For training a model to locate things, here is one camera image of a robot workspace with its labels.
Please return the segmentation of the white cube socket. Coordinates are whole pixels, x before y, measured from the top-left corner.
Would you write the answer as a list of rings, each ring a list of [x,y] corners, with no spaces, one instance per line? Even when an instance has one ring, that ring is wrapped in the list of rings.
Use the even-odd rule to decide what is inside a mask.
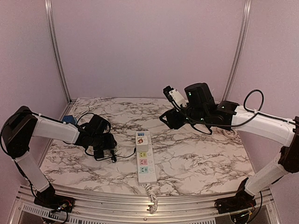
[[[149,141],[147,136],[137,136],[135,144],[137,152],[147,152],[149,150]]]

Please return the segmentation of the blue cube socket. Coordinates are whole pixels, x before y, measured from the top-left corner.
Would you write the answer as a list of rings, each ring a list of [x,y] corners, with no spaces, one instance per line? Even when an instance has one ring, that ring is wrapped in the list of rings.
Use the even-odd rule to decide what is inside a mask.
[[[75,117],[73,117],[72,115],[65,115],[62,118],[62,121],[65,123],[71,123],[71,124],[76,124],[77,120]]]

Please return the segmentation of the long white power strip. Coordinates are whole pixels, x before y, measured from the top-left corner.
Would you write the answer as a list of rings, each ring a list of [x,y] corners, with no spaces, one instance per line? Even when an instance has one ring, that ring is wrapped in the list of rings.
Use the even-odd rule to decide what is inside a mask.
[[[156,212],[158,207],[158,198],[155,194],[153,184],[157,183],[156,167],[154,161],[153,147],[150,131],[137,131],[135,137],[147,136],[149,141],[149,150],[147,152],[136,151],[138,184],[143,186],[150,198],[151,205],[148,211],[150,214]]]

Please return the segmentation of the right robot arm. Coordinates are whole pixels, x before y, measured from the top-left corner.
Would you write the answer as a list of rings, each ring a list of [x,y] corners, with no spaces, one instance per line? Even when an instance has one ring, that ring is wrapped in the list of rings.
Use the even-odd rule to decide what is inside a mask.
[[[231,101],[215,100],[206,83],[196,83],[185,87],[187,99],[177,89],[166,86],[163,93],[173,108],[159,119],[170,129],[180,129],[189,124],[204,125],[208,134],[212,127],[224,130],[237,130],[278,142],[282,145],[279,155],[254,176],[242,181],[232,206],[241,209],[250,198],[263,188],[275,183],[288,173],[299,171],[299,118],[284,119],[264,114],[260,109],[251,110],[245,105]]]

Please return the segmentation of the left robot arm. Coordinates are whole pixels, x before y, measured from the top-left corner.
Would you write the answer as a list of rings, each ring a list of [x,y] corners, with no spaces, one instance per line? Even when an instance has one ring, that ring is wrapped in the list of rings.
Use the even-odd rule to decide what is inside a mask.
[[[0,147],[21,169],[35,189],[41,193],[40,199],[48,207],[59,204],[59,197],[30,153],[32,138],[59,140],[66,144],[95,152],[113,150],[117,142],[110,132],[111,124],[95,114],[83,124],[73,124],[46,117],[32,112],[27,106],[21,106],[3,124],[0,131]]]

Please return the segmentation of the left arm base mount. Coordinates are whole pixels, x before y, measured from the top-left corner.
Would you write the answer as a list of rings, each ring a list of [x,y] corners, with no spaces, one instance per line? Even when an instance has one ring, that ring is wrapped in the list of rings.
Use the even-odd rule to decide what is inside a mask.
[[[72,197],[56,194],[56,191],[51,184],[44,191],[37,191],[34,199],[34,204],[52,209],[55,212],[64,210],[68,213],[72,212],[74,202],[75,199]]]

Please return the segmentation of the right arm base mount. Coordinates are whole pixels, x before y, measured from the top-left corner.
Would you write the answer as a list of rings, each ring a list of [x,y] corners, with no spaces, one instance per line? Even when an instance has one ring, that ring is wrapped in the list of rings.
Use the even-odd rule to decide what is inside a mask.
[[[244,179],[234,196],[216,199],[214,207],[219,214],[234,212],[256,206],[254,196],[245,191],[245,184],[249,178]]]

